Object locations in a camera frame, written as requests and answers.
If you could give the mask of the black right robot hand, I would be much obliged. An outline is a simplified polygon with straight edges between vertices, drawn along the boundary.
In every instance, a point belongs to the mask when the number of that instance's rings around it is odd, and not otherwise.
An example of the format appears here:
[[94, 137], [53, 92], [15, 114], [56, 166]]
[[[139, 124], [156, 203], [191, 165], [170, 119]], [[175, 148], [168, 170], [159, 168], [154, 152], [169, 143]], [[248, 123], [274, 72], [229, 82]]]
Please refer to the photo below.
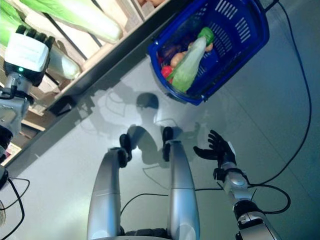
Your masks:
[[223, 164], [232, 163], [236, 165], [236, 156], [230, 145], [224, 138], [214, 130], [208, 134], [209, 149], [202, 149], [194, 146], [193, 150], [196, 155], [202, 159], [217, 161], [220, 168]]

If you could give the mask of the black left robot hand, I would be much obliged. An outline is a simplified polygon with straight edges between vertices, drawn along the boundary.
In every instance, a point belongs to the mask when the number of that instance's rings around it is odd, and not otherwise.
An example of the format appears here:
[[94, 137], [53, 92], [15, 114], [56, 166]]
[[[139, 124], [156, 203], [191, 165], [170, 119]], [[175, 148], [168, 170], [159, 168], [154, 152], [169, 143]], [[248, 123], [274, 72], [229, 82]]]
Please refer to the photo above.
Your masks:
[[4, 53], [5, 75], [19, 74], [38, 87], [50, 62], [55, 38], [20, 24], [9, 37]]

